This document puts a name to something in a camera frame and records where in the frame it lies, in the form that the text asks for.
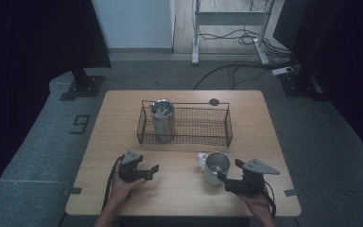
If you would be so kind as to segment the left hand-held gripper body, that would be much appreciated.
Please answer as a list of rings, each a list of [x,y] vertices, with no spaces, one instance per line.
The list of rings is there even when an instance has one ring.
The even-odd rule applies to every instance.
[[[144,179],[144,173],[138,169],[138,165],[143,161],[143,156],[132,150],[128,150],[122,158],[119,168],[119,177],[128,183],[139,179]]]

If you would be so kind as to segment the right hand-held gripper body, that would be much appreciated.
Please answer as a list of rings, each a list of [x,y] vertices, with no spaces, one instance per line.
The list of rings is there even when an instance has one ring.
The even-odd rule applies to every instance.
[[[279,175],[280,171],[265,164],[258,159],[251,159],[241,168],[243,171],[242,179],[231,179],[230,183],[225,183],[225,190],[243,195],[255,195],[261,193],[265,188],[264,175]]]

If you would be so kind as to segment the white mug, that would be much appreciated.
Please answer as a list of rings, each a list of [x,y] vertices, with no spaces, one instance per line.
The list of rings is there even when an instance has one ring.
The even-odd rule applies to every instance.
[[[218,171],[227,175],[231,168],[230,158],[223,152],[199,153],[196,156],[198,165],[204,172],[204,178],[211,185],[222,185],[223,182],[217,177]]]

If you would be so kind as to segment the steel tumbler with lid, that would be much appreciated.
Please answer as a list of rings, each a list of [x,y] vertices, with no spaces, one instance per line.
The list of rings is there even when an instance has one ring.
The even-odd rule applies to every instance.
[[[172,141],[176,134],[173,103],[159,99],[150,106],[150,112],[157,140],[162,143]]]

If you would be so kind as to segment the dark wire mesh basket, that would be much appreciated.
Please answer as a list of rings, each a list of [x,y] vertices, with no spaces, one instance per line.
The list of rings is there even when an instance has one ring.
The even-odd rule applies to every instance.
[[[140,144],[199,144],[228,148],[233,140],[230,104],[219,101],[218,106],[207,102],[172,102],[174,105],[174,139],[169,143],[157,140],[150,106],[155,102],[143,100],[137,127]]]

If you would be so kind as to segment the person's right hand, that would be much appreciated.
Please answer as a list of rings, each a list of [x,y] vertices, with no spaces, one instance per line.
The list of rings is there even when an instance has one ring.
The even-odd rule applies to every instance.
[[[237,194],[237,197],[246,204],[249,211],[256,218],[263,218],[271,215],[268,200],[264,195],[256,194],[247,196],[243,194]]]

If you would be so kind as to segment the person's left hand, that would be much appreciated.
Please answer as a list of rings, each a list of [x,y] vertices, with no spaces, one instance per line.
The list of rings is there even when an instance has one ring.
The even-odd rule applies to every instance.
[[[139,179],[131,183],[126,183],[118,175],[120,166],[121,164],[116,165],[112,176],[111,194],[107,202],[110,207],[118,207],[134,188],[146,182],[145,179]]]

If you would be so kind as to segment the black stand base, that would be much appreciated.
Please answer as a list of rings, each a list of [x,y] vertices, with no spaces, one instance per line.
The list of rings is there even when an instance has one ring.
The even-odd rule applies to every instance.
[[[315,76],[305,77],[289,72],[278,77],[288,97],[309,97],[314,101],[328,101],[329,97]]]
[[[78,97],[97,97],[105,80],[104,76],[88,76],[83,68],[71,71],[74,80],[60,101],[74,101]]]

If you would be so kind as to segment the white power strip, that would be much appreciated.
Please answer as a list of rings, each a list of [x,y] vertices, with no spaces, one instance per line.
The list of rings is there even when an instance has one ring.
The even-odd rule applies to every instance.
[[[283,68],[278,68],[278,69],[274,69],[272,70],[272,76],[279,76],[282,74],[286,74],[286,73],[292,73],[294,72],[294,69],[290,66],[288,67],[283,67]]]

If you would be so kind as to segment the black curtain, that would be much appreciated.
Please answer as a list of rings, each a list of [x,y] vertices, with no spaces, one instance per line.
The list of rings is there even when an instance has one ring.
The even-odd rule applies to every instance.
[[[0,0],[0,176],[49,96],[52,79],[110,60],[93,0]]]
[[[363,141],[363,0],[284,0],[273,37]]]

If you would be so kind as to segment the white desk frame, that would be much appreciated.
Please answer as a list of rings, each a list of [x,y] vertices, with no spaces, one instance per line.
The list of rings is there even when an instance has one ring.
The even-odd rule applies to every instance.
[[[193,0],[192,64],[199,64],[199,29],[201,26],[260,26],[259,34],[253,39],[254,47],[263,65],[269,64],[264,44],[265,33],[275,0],[268,0],[264,11],[201,11],[200,0]]]

